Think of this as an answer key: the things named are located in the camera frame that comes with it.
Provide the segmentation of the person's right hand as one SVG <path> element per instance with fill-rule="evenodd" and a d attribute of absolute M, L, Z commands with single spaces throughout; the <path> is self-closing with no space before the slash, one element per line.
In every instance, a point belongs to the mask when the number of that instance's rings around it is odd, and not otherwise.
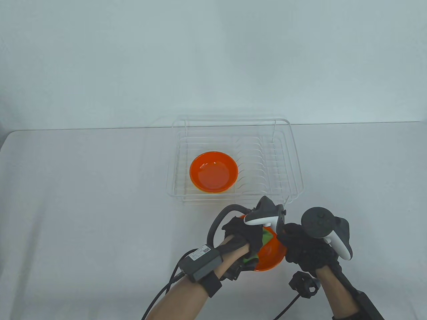
<path fill-rule="evenodd" d="M 338 255 L 323 239 L 308 236 L 301 225 L 296 223 L 284 224 L 277 239 L 287 248 L 285 259 L 289 263 L 300 266 L 302 271 L 317 278 L 316 271 L 328 266 L 337 275 L 342 272 Z"/>

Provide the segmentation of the person's left hand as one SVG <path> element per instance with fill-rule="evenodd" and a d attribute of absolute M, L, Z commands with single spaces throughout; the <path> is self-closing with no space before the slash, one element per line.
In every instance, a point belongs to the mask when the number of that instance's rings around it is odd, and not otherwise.
<path fill-rule="evenodd" d="M 233 236 L 239 243 L 249 245 L 249 251 L 244 255 L 245 260 L 252 260 L 258 256 L 259 251 L 264 246 L 262 225 L 247 225 L 241 217 L 233 217 L 228 223 L 222 226 L 225 238 Z"/>

